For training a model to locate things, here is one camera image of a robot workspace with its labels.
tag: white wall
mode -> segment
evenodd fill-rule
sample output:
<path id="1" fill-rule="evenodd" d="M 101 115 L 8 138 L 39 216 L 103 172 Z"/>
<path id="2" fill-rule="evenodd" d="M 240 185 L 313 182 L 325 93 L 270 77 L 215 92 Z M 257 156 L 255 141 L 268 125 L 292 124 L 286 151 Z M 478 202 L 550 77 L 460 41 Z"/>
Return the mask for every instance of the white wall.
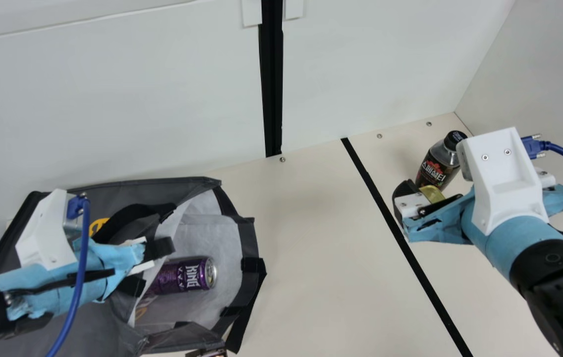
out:
<path id="1" fill-rule="evenodd" d="M 517 126 L 563 146 L 563 0 L 517 0 L 456 113 L 476 134 Z M 563 184 L 563 158 L 535 164 Z"/>
<path id="2" fill-rule="evenodd" d="M 513 0 L 306 0 L 284 23 L 288 151 L 453 112 Z"/>
<path id="3" fill-rule="evenodd" d="M 31 190 L 263 156 L 240 0 L 0 37 L 0 237 Z"/>
<path id="4" fill-rule="evenodd" d="M 190 1 L 0 0 L 0 34 Z"/>

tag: black vertical gap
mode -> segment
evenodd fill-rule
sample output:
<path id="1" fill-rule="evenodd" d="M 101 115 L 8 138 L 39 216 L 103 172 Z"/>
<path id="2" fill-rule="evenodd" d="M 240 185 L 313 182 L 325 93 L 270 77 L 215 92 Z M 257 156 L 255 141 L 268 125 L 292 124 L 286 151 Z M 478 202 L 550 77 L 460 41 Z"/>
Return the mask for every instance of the black vertical gap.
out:
<path id="1" fill-rule="evenodd" d="M 341 139 L 341 141 L 343 142 L 343 146 L 347 150 L 347 153 L 352 159 L 352 162 L 354 163 L 356 169 L 359 171 L 359 174 L 361 174 L 361 178 L 363 178 L 367 189 L 370 190 L 370 194 L 372 194 L 376 205 L 379 206 L 379 210 L 383 214 L 385 222 L 388 224 L 388 227 L 390 227 L 392 235 L 394 235 L 398 246 L 401 248 L 404 257 L 407 259 L 407 262 L 413 270 L 413 273 L 416 275 L 416 278 L 418 278 L 418 282 L 420 282 L 422 289 L 425 290 L 429 301 L 431 301 L 431 305 L 433 305 L 434 309 L 436 309 L 440 320 L 445 325 L 447 332 L 449 332 L 449 335 L 453 339 L 453 343 L 455 343 L 456 347 L 458 347 L 458 351 L 460 351 L 460 354 L 462 354 L 464 357 L 473 357 L 469 350 L 469 347 L 467 346 L 467 343 L 464 341 L 462 335 L 460 335 L 460 332 L 458 331 L 458 328 L 451 320 L 449 312 L 447 312 L 447 309 L 445 309 L 445 306 L 443 305 L 442 301 L 440 301 L 438 294 L 436 294 L 436 290 L 434 290 L 431 282 L 429 282 L 429 279 L 427 279 L 427 275 L 422 270 L 422 267 L 418 263 L 415 255 L 413 255 L 413 251 L 411 251 L 409 244 L 407 244 L 407 241 L 404 239 L 404 235 L 402 235 L 402 232 L 398 227 L 398 223 L 396 223 L 394 216 L 386 205 L 385 200 L 379 192 L 379 189 L 374 184 L 372 177 L 367 172 L 367 170 L 365 170 L 363 162 L 361 162 L 358 154 L 356 154 L 356 151 L 354 150 L 354 147 L 352 147 L 350 140 L 348 138 L 343 138 Z"/>
<path id="2" fill-rule="evenodd" d="M 266 157 L 282 153 L 283 0 L 262 0 L 259 70 L 262 78 Z"/>

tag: purple can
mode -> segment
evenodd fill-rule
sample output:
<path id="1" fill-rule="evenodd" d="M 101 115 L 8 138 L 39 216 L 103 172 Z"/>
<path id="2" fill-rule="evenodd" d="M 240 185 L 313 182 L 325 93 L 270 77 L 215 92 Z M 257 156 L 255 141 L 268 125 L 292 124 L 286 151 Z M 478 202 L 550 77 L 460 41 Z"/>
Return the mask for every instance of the purple can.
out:
<path id="1" fill-rule="evenodd" d="M 187 258 L 164 263 L 147 290 L 148 295 L 167 295 L 209 290 L 216 284 L 218 271 L 211 258 Z"/>

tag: gray bag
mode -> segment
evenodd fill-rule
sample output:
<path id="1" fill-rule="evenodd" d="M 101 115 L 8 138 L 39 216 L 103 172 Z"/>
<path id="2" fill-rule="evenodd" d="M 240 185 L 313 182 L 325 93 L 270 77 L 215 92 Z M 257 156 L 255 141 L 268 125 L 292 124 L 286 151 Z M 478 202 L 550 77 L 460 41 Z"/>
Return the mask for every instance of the gray bag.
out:
<path id="1" fill-rule="evenodd" d="M 87 303 L 77 312 L 60 357 L 137 357 L 146 353 L 227 348 L 237 353 L 248 319 L 266 277 L 259 258 L 253 219 L 238 215 L 220 188 L 207 177 L 104 183 L 69 190 L 86 192 L 91 201 L 91 231 L 101 225 L 112 228 L 114 214 L 128 206 L 161 206 L 172 209 L 129 222 L 110 237 L 109 244 L 136 237 L 172 237 L 175 253 L 169 258 L 211 257 L 218 268 L 216 286 L 208 291 L 160 296 L 143 300 L 143 293 L 157 274 L 157 266 L 129 277 L 105 303 Z M 28 195 L 0 240 L 0 273 L 19 268 L 15 244 L 39 200 L 46 193 Z M 0 357 L 45 356 L 61 330 L 65 315 L 45 328 L 12 339 L 0 340 Z M 226 341 L 223 335 L 231 328 Z"/>

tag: plastic bottle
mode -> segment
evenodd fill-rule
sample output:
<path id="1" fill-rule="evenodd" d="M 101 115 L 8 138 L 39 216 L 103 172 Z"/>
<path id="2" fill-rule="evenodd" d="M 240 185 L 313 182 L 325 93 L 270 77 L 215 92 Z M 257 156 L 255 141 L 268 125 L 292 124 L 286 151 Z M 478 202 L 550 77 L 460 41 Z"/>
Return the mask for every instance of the plastic bottle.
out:
<path id="1" fill-rule="evenodd" d="M 420 165 L 416 176 L 416 186 L 433 185 L 439 190 L 445 189 L 460 171 L 460 162 L 455 147 L 466 138 L 465 133 L 454 130 L 450 131 L 444 140 L 434 144 Z"/>

